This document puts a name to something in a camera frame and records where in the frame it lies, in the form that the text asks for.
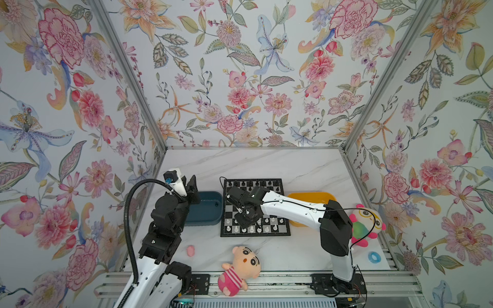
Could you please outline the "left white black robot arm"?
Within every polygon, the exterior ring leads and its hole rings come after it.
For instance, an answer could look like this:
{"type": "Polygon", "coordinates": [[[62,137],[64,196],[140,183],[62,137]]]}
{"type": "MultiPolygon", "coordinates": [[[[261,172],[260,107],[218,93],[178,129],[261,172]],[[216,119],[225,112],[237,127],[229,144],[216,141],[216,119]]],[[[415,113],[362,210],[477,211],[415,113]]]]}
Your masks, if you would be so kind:
{"type": "Polygon", "coordinates": [[[123,209],[123,226],[132,276],[117,307],[169,307],[174,299],[191,289],[191,267],[172,258],[181,244],[190,206],[199,203],[196,177],[188,180],[178,168],[166,171],[163,180],[144,179],[129,191],[123,209]],[[130,206],[134,193],[146,184],[157,184],[167,192],[156,201],[148,232],[140,250],[135,252],[130,206]]]}

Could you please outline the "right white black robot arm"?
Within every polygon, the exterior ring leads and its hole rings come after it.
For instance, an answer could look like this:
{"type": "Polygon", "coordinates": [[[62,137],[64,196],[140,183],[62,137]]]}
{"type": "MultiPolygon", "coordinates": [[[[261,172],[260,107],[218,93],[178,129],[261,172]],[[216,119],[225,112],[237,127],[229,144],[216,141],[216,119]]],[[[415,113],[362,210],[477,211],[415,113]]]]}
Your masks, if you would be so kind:
{"type": "Polygon", "coordinates": [[[242,228],[249,228],[265,215],[278,216],[301,223],[320,232],[320,245],[331,255],[333,277],[337,282],[353,281],[355,267],[350,252],[353,222],[344,208],[334,200],[327,204],[300,201],[264,187],[248,192],[231,187],[225,194],[239,213],[235,215],[242,228]]]}

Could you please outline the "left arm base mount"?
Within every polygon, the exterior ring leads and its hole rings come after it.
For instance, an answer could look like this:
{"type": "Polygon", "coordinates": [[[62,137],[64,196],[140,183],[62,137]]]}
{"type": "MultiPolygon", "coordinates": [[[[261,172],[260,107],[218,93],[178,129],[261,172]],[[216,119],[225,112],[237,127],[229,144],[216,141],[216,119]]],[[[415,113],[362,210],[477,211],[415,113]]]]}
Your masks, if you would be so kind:
{"type": "Polygon", "coordinates": [[[192,274],[189,277],[180,278],[175,295],[208,295],[210,279],[209,274],[192,274]]]}

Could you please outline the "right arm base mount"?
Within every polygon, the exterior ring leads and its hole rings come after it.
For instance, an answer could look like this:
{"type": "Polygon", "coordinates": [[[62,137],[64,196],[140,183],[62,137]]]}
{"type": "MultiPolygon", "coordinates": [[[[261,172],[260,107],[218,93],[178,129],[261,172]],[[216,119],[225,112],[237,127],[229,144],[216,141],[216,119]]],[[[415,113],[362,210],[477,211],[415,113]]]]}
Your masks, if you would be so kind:
{"type": "Polygon", "coordinates": [[[338,279],[333,274],[312,274],[310,288],[317,295],[324,295],[328,297],[336,297],[338,295],[367,294],[367,286],[363,275],[359,273],[355,273],[349,282],[338,279]]]}

